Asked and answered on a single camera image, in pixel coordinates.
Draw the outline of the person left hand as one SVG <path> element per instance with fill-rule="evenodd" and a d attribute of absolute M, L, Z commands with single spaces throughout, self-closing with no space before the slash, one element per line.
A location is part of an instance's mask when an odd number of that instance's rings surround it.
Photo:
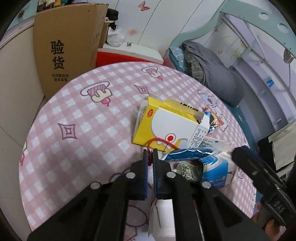
<path fill-rule="evenodd" d="M 262 210 L 261 203 L 257 205 L 257 210 L 258 210 L 257 213 L 255 213 L 251 218 L 251 220 L 255 223 L 257 223 L 261 214 L 261 210 Z M 275 220 L 273 219 L 266 224 L 265 233 L 268 235 L 271 241 L 279 240 L 284 232 L 285 232 L 285 228 L 283 226 L 276 224 Z"/>

